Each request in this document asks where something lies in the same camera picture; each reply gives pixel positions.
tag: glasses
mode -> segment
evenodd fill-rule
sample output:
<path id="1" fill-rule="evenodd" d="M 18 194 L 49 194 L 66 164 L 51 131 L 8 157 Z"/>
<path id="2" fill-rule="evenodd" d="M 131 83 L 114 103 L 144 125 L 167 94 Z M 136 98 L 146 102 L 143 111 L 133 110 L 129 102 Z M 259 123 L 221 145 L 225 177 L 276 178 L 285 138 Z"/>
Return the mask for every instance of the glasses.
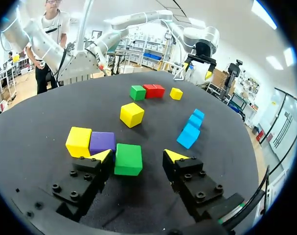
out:
<path id="1" fill-rule="evenodd" d="M 50 3 L 50 4 L 52 4 L 52 3 L 54 3 L 54 2 L 56 2 L 56 3 L 61 3 L 62 0 L 48 0 L 47 2 Z"/>

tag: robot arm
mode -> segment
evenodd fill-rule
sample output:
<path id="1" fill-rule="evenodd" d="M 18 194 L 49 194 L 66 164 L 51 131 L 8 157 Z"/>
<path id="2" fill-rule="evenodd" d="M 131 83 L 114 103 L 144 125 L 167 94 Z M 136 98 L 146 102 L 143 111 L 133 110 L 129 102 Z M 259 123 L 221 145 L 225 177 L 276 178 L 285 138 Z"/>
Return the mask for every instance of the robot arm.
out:
<path id="1" fill-rule="evenodd" d="M 87 5 L 86 11 L 88 12 L 91 4 Z M 94 44 L 84 50 L 66 52 L 45 33 L 36 21 L 30 20 L 26 27 L 22 28 L 18 15 L 18 9 L 10 14 L 7 22 L 2 26 L 1 33 L 17 52 L 22 51 L 30 42 L 33 51 L 48 64 L 54 75 L 57 74 L 56 79 L 59 81 L 78 77 L 83 79 L 92 73 L 103 71 L 106 65 L 106 52 L 129 34 L 127 27 L 130 25 L 160 20 L 161 24 L 170 29 L 188 53 L 199 40 L 203 40 L 210 45 L 212 54 L 214 54 L 219 42 L 217 29 L 208 27 L 202 31 L 186 28 L 182 31 L 172 22 L 172 12 L 161 10 L 116 17 L 111 20 L 112 30 L 103 34 Z"/>

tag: screw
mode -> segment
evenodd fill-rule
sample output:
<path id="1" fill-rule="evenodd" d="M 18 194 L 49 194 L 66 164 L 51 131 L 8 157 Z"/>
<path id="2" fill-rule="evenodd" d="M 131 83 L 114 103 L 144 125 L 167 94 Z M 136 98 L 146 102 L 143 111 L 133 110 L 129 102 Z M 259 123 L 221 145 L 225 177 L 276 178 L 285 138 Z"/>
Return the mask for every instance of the screw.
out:
<path id="1" fill-rule="evenodd" d="M 222 192 L 222 190 L 223 190 L 223 186 L 222 185 L 217 185 L 215 187 L 215 191 L 217 191 L 217 192 Z"/>
<path id="2" fill-rule="evenodd" d="M 92 177 L 91 177 L 90 174 L 85 174 L 84 179 L 87 180 L 87 181 L 91 181 Z"/>
<path id="3" fill-rule="evenodd" d="M 171 229 L 167 234 L 168 235 L 183 235 L 183 233 L 178 229 Z"/>
<path id="4" fill-rule="evenodd" d="M 33 214 L 33 212 L 32 211 L 27 211 L 26 213 L 25 213 L 25 215 L 26 215 L 26 217 L 28 217 L 28 218 L 33 218 L 33 216 L 34 216 L 34 214 Z"/>
<path id="5" fill-rule="evenodd" d="M 205 177 L 205 176 L 206 176 L 206 172 L 205 172 L 204 170 L 201 170 L 201 171 L 199 172 L 199 176 L 201 176 L 201 177 Z"/>
<path id="6" fill-rule="evenodd" d="M 186 174 L 184 175 L 184 178 L 186 181 L 190 181 L 192 179 L 192 175 L 191 174 Z"/>
<path id="7" fill-rule="evenodd" d="M 75 170 L 70 171 L 70 176 L 77 177 L 78 173 Z"/>
<path id="8" fill-rule="evenodd" d="M 41 210 L 41 209 L 43 209 L 44 205 L 42 202 L 36 202 L 34 206 L 36 209 Z"/>
<path id="9" fill-rule="evenodd" d="M 71 194 L 70 194 L 70 198 L 73 201 L 77 201 L 80 198 L 80 195 L 76 191 L 72 191 Z"/>
<path id="10" fill-rule="evenodd" d="M 58 184 L 54 184 L 53 186 L 52 186 L 52 190 L 54 191 L 54 192 L 61 192 L 61 188 L 60 188 L 60 186 L 58 185 Z"/>
<path id="11" fill-rule="evenodd" d="M 198 193 L 195 195 L 195 198 L 196 198 L 197 200 L 203 200 L 205 197 L 206 197 L 206 194 L 203 193 L 203 192 L 198 192 Z"/>

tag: round table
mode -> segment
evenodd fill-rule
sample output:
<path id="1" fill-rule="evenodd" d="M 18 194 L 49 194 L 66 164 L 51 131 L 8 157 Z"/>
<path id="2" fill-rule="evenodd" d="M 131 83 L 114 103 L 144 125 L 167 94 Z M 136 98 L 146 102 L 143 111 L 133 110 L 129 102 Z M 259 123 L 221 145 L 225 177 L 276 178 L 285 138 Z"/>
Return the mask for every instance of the round table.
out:
<path id="1" fill-rule="evenodd" d="M 16 105 L 0 116 L 0 192 L 9 199 L 16 188 L 38 186 L 48 191 L 71 165 L 65 143 L 72 126 L 114 132 L 117 143 L 142 147 L 143 170 L 137 177 L 112 175 L 80 223 L 102 228 L 118 211 L 124 213 L 104 229 L 149 233 L 194 223 L 172 191 L 162 168 L 169 149 L 197 156 L 204 170 L 223 185 L 224 196 L 238 192 L 248 200 L 258 187 L 257 166 L 249 134 L 240 116 L 189 82 L 175 82 L 166 72 L 142 72 L 93 79 L 63 86 Z M 142 124 L 129 129 L 119 119 L 122 105 L 133 102 L 132 85 L 161 84 L 163 99 L 136 102 L 145 110 Z M 183 91 L 181 101 L 169 96 Z M 197 142 L 186 150 L 176 142 L 195 109 L 205 113 Z M 236 228 L 252 226 L 253 211 Z"/>

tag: ceiling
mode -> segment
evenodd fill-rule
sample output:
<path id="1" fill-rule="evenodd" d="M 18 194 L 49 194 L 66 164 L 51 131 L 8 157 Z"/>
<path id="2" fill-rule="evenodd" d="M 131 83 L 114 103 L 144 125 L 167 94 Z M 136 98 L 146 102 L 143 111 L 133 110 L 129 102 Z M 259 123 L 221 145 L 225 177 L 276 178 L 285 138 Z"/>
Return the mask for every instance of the ceiling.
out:
<path id="1" fill-rule="evenodd" d="M 30 17 L 41 15 L 45 8 L 39 0 L 25 0 Z M 190 26 L 187 17 L 202 20 L 207 26 L 220 31 L 221 40 L 249 56 L 262 67 L 275 87 L 297 96 L 297 73 L 295 66 L 286 67 L 283 51 L 289 44 L 280 34 L 279 26 L 273 30 L 262 19 L 251 12 L 252 0 L 95 0 L 89 24 L 104 24 L 104 20 L 116 16 L 154 10 L 171 10 L 178 22 Z M 63 0 L 61 9 L 70 13 L 83 11 L 83 0 Z M 275 70 L 266 57 L 273 55 L 283 65 L 284 70 Z"/>

